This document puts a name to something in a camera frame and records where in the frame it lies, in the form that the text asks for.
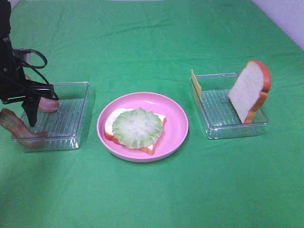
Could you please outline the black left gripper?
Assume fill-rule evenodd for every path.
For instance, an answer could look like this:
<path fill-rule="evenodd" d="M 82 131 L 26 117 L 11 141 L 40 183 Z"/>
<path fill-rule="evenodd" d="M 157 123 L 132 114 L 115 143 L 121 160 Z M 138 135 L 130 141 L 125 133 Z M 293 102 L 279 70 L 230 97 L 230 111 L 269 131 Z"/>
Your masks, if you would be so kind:
<path fill-rule="evenodd" d="M 27 64 L 14 56 L 10 38 L 0 39 L 0 99 L 4 104 L 23 102 L 28 122 L 34 127 L 37 122 L 37 112 L 40 98 L 55 99 L 54 87 L 38 72 L 47 65 L 47 60 L 40 52 L 28 49 L 37 54 L 44 62 L 41 66 Z M 25 78 L 24 68 L 36 72 L 45 82 L 36 82 Z"/>

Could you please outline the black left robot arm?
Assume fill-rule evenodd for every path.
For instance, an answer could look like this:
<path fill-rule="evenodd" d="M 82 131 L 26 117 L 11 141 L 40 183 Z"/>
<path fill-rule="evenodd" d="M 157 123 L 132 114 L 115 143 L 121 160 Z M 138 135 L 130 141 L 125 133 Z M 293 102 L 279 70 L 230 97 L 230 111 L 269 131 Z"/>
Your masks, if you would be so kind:
<path fill-rule="evenodd" d="M 30 126 L 37 122 L 38 104 L 42 97 L 59 100 L 54 86 L 38 72 L 48 61 L 46 57 L 34 49 L 14 49 L 10 40 L 11 3 L 7 0 L 0 2 L 0 99 L 2 103 L 10 104 L 22 102 Z M 35 53 L 44 62 L 41 66 L 34 66 L 25 60 L 26 54 Z M 24 67 L 36 72 L 45 82 L 26 79 Z"/>

